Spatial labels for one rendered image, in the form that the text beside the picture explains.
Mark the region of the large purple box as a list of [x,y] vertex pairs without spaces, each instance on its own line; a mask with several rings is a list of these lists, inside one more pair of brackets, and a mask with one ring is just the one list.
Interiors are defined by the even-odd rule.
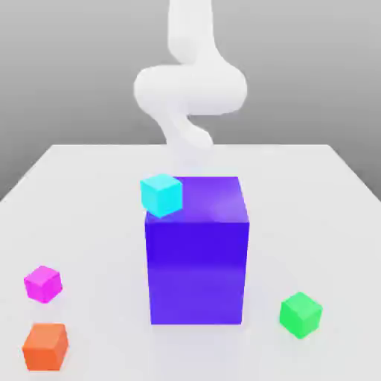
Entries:
[[236,176],[180,178],[183,208],[144,221],[152,324],[240,324],[249,216]]

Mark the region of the small orange cube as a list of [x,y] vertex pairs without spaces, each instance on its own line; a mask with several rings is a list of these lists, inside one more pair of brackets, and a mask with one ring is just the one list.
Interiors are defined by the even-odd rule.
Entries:
[[68,350],[64,324],[33,324],[22,352],[29,371],[59,371]]

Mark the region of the small green cube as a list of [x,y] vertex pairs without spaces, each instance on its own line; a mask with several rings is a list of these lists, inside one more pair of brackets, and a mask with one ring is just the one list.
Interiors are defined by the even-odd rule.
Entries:
[[322,310],[318,302],[297,292],[281,302],[279,322],[296,338],[303,339],[318,328]]

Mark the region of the small cyan cube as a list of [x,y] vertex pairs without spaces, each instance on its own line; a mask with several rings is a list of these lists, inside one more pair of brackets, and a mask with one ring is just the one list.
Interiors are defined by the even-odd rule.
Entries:
[[153,216],[162,218],[182,209],[182,183],[167,174],[140,181],[141,203]]

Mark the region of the small magenta cube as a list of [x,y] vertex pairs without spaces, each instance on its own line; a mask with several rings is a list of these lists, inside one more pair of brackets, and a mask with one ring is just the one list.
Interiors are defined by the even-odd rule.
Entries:
[[47,304],[62,290],[60,273],[47,266],[40,266],[24,278],[24,285],[30,299]]

